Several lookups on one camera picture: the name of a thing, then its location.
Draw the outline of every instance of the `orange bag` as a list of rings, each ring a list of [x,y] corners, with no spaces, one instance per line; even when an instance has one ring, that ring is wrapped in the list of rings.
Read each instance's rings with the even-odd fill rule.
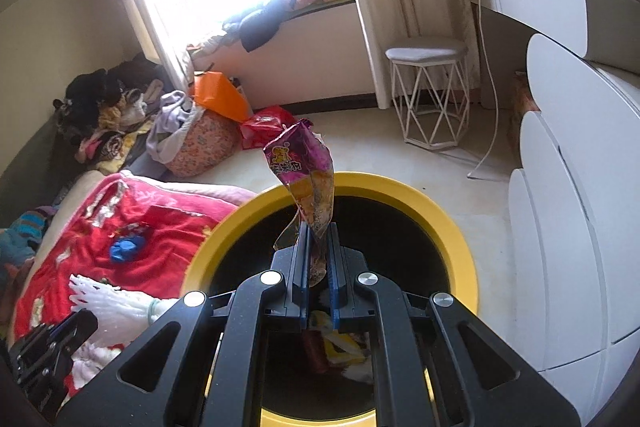
[[[194,100],[216,113],[243,122],[251,116],[251,108],[229,79],[218,71],[196,76]]]

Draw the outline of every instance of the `stool cushion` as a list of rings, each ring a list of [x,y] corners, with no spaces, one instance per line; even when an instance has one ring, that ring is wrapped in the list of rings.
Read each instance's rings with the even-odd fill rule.
[[[450,37],[412,37],[389,48],[386,58],[424,65],[429,62],[460,60],[465,54],[466,44]]]

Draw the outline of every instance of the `beige wall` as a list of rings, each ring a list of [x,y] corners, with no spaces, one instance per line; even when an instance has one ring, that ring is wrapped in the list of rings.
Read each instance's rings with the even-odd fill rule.
[[[137,47],[120,0],[19,0],[0,12],[0,173],[73,77]]]
[[[240,42],[197,62],[237,76],[254,107],[373,92],[355,4],[285,22],[273,39],[247,53]]]

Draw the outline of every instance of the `floor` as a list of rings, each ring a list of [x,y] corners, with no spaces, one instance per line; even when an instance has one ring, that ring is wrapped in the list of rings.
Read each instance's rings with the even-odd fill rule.
[[[336,171],[372,172],[404,182],[424,192],[455,220],[476,263],[479,316],[509,342],[514,330],[515,273],[507,188],[515,160],[506,141],[505,115],[491,156],[476,172],[488,180],[469,180],[466,174],[491,142],[492,110],[474,107],[461,147],[442,153],[405,144],[393,110],[358,109],[307,118],[329,147]],[[259,149],[237,153],[188,181],[239,185],[256,192],[279,183]]]

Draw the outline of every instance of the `floral laundry basket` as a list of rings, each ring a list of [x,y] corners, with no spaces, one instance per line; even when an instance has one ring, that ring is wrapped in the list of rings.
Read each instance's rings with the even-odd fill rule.
[[[239,143],[238,124],[206,110],[191,125],[180,150],[165,166],[181,178],[196,176],[231,156]]]

